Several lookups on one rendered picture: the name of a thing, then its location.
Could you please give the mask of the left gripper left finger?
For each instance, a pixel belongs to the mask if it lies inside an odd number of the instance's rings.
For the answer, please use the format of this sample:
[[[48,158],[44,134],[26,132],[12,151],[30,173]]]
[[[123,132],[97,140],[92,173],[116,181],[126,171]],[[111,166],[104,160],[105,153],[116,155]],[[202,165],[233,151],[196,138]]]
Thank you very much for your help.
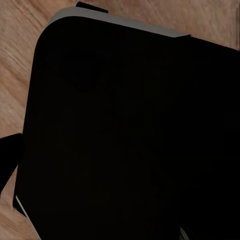
[[[0,138],[0,193],[26,152],[21,133]]]

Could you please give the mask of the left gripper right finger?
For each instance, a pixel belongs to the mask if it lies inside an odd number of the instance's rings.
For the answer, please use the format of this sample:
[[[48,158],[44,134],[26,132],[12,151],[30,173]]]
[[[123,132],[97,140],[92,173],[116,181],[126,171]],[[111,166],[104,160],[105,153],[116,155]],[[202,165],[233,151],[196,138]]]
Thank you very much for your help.
[[[240,135],[228,133],[224,151],[240,173]]]

